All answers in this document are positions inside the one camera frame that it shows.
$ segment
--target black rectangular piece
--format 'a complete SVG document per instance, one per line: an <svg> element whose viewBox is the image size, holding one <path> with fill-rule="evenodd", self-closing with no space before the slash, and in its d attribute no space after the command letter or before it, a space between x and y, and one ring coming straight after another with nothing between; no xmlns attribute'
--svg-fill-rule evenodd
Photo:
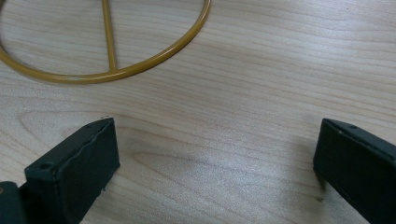
<svg viewBox="0 0 396 224"><path fill-rule="evenodd" d="M0 183L0 224L27 224L18 187L13 182Z"/></svg>
<svg viewBox="0 0 396 224"><path fill-rule="evenodd" d="M324 119L314 170L370 223L396 223L396 146L356 126Z"/></svg>
<svg viewBox="0 0 396 224"><path fill-rule="evenodd" d="M55 223L79 223L120 167L114 119L90 123L25 169Z"/></svg>

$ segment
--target clamp jaw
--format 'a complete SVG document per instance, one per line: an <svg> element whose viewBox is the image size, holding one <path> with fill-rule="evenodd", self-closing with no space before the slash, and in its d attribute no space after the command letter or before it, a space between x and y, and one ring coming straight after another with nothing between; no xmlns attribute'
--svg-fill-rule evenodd
<svg viewBox="0 0 396 224"><path fill-rule="evenodd" d="M79 223L120 167L114 119L85 125L25 168L26 183L0 183L0 224Z"/></svg>

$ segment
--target wood grain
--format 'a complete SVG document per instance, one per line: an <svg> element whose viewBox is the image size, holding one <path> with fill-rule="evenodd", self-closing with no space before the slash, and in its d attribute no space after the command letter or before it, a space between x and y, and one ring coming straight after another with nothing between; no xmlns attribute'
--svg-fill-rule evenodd
<svg viewBox="0 0 396 224"><path fill-rule="evenodd" d="M165 49L204 1L111 1L120 65ZM100 1L6 1L0 38L51 72L107 70ZM365 223L312 160L322 118L396 144L396 2L214 0L203 31L135 77L41 83L0 63L0 181L114 117L121 168L83 223Z"/></svg>

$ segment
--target gold metal wire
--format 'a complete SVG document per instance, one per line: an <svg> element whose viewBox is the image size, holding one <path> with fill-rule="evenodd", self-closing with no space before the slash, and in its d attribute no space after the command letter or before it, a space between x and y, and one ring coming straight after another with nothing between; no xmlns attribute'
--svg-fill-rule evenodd
<svg viewBox="0 0 396 224"><path fill-rule="evenodd" d="M125 77L130 77L139 74L141 72L144 72L164 62L165 60L169 59L177 52L179 52L181 49L183 49L186 45L188 45L204 26L212 2L212 0L205 0L205 4L202 9L202 12L198 17L197 21L195 22L195 24L190 28L190 30L186 34L184 34L173 45L161 51L160 53L152 56L151 58L146 59L143 62L136 63L134 65L119 69L117 67L117 60L116 60L117 58L114 47L114 36L113 36L110 7L108 1L109 0L102 0L102 7L103 7L103 15L104 15L105 31L106 31L106 44L107 44L109 71L104 73L89 74L89 75L61 75L61 74L44 72L17 62L13 58L11 58L6 53L6 51L1 47L0 47L0 60L2 60L6 65L11 67L12 69L22 74L25 74L28 77L33 77L49 82L66 83L66 84L92 84L92 83L108 82Z"/></svg>

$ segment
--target light wood surface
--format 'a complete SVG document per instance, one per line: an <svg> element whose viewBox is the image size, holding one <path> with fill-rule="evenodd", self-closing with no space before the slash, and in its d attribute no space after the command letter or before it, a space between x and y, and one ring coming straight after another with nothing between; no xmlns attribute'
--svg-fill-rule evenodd
<svg viewBox="0 0 396 224"><path fill-rule="evenodd" d="M165 49L204 1L111 1L121 66ZM396 2L214 0L179 54L135 77L67 86L0 63L0 181L114 117L121 168L82 223L366 223L312 160L322 118L396 144ZM12 0L0 38L51 72L107 70L99 0Z"/></svg>

